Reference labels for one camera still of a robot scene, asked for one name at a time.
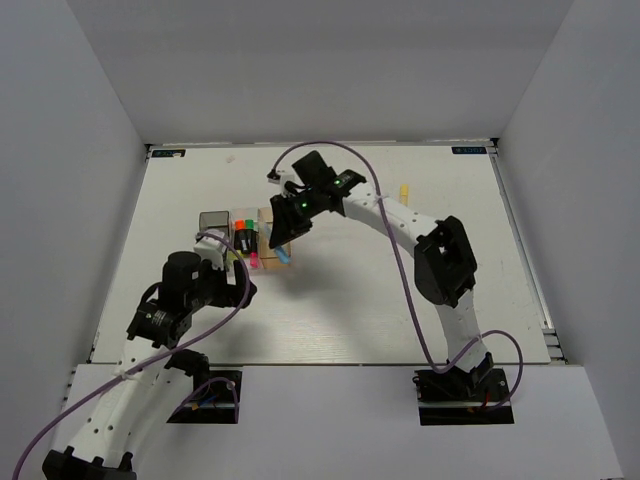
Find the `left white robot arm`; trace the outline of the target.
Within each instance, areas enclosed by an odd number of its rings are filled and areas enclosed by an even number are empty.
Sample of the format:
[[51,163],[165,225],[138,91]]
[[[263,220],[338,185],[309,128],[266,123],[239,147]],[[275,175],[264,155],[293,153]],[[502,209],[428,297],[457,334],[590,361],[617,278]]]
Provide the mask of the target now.
[[93,397],[97,403],[62,450],[43,461],[47,479],[133,479],[144,440],[176,411],[209,394],[217,377],[206,355],[181,339],[206,307],[232,315],[249,305],[256,286],[245,263],[233,263],[235,280],[194,252],[175,252],[162,278],[141,296],[112,379]]

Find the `right blue table label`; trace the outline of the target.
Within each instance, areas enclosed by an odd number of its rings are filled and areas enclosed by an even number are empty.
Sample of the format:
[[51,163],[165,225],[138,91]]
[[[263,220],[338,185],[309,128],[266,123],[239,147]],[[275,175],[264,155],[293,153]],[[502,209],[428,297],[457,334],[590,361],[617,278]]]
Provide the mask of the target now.
[[486,155],[487,149],[484,146],[452,146],[454,155]]

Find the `blue table label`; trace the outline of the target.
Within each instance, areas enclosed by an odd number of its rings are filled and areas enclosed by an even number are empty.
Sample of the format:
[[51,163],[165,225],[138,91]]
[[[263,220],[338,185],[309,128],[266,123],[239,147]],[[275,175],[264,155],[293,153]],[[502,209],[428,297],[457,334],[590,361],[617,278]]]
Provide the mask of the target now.
[[152,158],[182,158],[186,154],[185,149],[156,149],[151,152]]
[[486,155],[487,149],[484,146],[452,146],[454,155]]

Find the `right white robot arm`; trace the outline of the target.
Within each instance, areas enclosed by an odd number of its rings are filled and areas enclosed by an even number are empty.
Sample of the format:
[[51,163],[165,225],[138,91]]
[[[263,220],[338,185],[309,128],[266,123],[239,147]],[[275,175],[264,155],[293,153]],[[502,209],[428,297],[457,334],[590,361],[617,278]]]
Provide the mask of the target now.
[[367,225],[387,236],[394,252],[405,250],[414,261],[417,290],[435,306],[447,343],[446,366],[439,369],[455,394],[472,399],[488,385],[492,355],[485,346],[474,308],[477,262],[462,222],[437,220],[383,196],[374,178],[353,171],[336,173],[317,151],[292,166],[293,180],[271,169],[267,178],[280,188],[270,200],[273,221],[269,246],[276,249],[308,233],[323,212]]

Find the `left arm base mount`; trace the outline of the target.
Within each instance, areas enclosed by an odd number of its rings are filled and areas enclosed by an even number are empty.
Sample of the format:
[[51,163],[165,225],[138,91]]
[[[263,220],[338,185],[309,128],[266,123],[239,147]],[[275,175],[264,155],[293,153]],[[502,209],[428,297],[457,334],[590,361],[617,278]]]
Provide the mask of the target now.
[[194,394],[168,419],[174,424],[234,425],[238,423],[243,371],[209,369],[193,382]]

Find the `left blue table label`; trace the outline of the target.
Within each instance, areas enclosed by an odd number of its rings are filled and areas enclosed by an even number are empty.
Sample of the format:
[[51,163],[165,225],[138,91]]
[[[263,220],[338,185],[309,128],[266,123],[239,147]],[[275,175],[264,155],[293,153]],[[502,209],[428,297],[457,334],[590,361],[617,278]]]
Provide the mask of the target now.
[[186,154],[185,149],[156,149],[151,152],[152,158],[182,158]]

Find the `green black highlighter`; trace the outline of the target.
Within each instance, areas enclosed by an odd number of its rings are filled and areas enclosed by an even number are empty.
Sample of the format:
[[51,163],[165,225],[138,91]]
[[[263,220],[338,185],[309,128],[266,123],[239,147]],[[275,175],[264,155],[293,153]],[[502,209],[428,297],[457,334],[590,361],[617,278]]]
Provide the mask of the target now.
[[258,232],[255,227],[253,219],[245,220],[246,236],[249,242],[250,252],[256,253],[258,251]]

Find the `pastel yellow highlighter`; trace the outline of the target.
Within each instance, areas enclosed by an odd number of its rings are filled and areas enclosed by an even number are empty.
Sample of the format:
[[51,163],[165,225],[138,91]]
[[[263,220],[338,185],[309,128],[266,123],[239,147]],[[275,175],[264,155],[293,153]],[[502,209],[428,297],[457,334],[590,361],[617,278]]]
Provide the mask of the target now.
[[409,200],[409,185],[408,184],[402,184],[400,186],[399,200],[403,205],[405,205],[405,206],[408,205],[408,200]]

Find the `clear transparent container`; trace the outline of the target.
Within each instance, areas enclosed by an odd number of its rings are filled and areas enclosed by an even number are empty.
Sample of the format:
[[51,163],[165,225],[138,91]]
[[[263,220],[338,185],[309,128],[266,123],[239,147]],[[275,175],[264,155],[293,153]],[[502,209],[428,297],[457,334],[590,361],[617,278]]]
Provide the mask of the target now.
[[[230,232],[231,232],[233,247],[234,247],[234,223],[236,220],[240,220],[240,219],[243,219],[244,221],[246,219],[253,219],[255,222],[256,230],[258,232],[258,209],[257,208],[232,209],[230,211]],[[249,254],[251,253],[250,250],[246,254],[243,254],[238,250],[236,251],[237,251],[237,254],[234,256],[234,258],[243,260],[251,273],[260,273],[263,270],[263,267],[260,270],[254,270],[250,267],[249,265]]]

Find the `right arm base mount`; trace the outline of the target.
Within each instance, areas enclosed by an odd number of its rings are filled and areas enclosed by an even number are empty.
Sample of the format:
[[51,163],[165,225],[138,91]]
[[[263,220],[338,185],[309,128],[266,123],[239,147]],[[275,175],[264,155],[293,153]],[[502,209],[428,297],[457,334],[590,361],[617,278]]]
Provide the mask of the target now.
[[469,393],[445,375],[417,370],[416,387],[421,426],[483,426],[514,424],[507,378],[503,369],[493,369]]

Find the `grey transparent container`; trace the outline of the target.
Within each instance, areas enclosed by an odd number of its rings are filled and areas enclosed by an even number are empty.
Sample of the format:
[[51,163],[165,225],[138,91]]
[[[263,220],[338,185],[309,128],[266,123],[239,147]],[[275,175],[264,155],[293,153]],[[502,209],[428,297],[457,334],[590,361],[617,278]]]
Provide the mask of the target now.
[[199,230],[218,230],[225,235],[229,235],[230,232],[230,213],[226,210],[223,211],[205,211],[199,214]]

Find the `orange transparent container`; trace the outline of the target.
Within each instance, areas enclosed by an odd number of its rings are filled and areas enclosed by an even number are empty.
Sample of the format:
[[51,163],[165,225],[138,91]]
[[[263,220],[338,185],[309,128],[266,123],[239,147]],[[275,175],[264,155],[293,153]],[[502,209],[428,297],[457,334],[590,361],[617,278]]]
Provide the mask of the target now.
[[287,268],[292,264],[290,243],[276,248],[269,247],[272,233],[273,214],[270,207],[258,209],[258,256],[265,270]]

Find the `orange black highlighter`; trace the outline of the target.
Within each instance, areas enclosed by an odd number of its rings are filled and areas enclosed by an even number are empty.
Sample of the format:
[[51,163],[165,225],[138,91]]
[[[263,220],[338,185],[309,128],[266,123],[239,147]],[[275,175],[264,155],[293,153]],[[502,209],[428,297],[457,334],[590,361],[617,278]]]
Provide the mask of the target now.
[[250,250],[243,219],[236,220],[234,223],[234,248],[243,254]]

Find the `pastel blue highlighter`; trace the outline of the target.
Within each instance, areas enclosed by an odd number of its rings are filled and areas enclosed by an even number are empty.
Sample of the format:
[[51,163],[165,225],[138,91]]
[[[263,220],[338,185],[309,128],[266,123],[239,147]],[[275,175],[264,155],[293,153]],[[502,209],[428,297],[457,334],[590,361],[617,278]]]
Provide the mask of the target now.
[[291,257],[283,246],[275,249],[269,247],[271,228],[269,223],[263,223],[260,228],[259,256],[264,269],[287,266],[291,263]]

